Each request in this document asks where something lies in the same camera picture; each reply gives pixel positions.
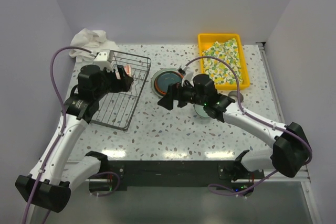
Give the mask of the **light green bowl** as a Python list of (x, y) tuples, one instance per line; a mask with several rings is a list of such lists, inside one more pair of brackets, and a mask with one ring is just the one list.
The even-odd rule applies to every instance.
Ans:
[(195, 112), (202, 118), (209, 118), (209, 115), (205, 112), (204, 107), (202, 105), (194, 105)]

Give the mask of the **light green floral plate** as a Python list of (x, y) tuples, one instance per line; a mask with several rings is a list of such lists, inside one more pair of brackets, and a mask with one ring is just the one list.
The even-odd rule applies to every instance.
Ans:
[(157, 71), (151, 80), (151, 88), (159, 97), (166, 95), (169, 85), (182, 81), (183, 76), (176, 68), (163, 68)]

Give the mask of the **beige brown cup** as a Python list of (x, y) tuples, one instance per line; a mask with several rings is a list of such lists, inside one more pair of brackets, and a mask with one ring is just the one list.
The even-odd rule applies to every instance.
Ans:
[(244, 96), (237, 90), (232, 90), (228, 93), (228, 96), (234, 98), (236, 101), (240, 101), (241, 103), (244, 101)]

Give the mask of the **white red patterned bowl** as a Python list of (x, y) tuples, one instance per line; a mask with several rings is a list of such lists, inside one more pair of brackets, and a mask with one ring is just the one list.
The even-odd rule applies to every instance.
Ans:
[(128, 75), (131, 76), (131, 66), (130, 65), (117, 65), (117, 70), (115, 71), (116, 78), (118, 80), (121, 79), (121, 74), (119, 73), (119, 68), (123, 68), (124, 72)]

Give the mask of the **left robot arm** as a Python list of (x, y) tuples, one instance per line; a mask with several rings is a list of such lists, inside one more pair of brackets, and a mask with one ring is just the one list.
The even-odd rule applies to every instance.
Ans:
[(108, 93), (128, 92), (134, 81), (122, 65), (111, 71), (86, 65), (80, 69), (77, 80), (47, 149), (30, 173), (15, 181), (26, 202), (54, 212), (65, 208), (71, 192), (81, 182), (92, 175), (103, 178), (108, 174), (107, 156), (98, 152), (86, 154), (79, 171), (69, 178), (63, 170), (76, 141), (98, 111), (100, 100)]

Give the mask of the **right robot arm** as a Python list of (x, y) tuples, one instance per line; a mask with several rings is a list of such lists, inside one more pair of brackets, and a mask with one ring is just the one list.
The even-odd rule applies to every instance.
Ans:
[(312, 149), (299, 124), (285, 125), (250, 112), (233, 98), (218, 93), (206, 74), (169, 85), (158, 105), (172, 110), (175, 101), (179, 108), (200, 105), (210, 118), (239, 127), (269, 147), (260, 152), (246, 150), (238, 155), (231, 171), (239, 178), (260, 169), (274, 169), (293, 178), (312, 158)]

